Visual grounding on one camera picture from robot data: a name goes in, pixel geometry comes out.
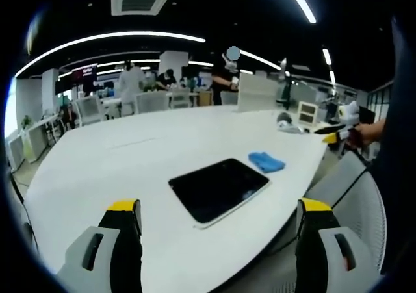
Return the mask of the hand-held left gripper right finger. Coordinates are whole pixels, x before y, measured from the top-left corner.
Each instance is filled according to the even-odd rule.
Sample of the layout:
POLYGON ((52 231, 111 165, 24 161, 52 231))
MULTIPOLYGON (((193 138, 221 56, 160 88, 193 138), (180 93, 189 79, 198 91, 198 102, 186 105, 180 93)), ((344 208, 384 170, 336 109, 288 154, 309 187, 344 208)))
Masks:
POLYGON ((369 290, 369 249, 330 206, 299 199, 296 229, 296 292, 369 290))

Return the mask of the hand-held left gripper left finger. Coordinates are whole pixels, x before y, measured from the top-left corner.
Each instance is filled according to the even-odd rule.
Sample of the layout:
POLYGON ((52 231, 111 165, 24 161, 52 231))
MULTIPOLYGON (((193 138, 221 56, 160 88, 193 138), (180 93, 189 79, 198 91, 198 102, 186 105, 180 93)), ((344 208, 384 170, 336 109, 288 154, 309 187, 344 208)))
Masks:
POLYGON ((57 277, 67 292, 142 292, 141 205, 114 202, 66 250, 57 277))

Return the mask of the person's right hand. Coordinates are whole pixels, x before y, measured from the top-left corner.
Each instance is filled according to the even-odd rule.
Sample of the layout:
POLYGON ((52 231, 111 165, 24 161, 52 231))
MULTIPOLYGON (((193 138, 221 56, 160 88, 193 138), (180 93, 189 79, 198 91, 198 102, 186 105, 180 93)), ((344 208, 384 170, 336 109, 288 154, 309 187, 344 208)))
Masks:
POLYGON ((372 124, 360 123, 350 130, 346 143, 352 149, 367 147, 380 141, 383 135, 385 118, 372 124))

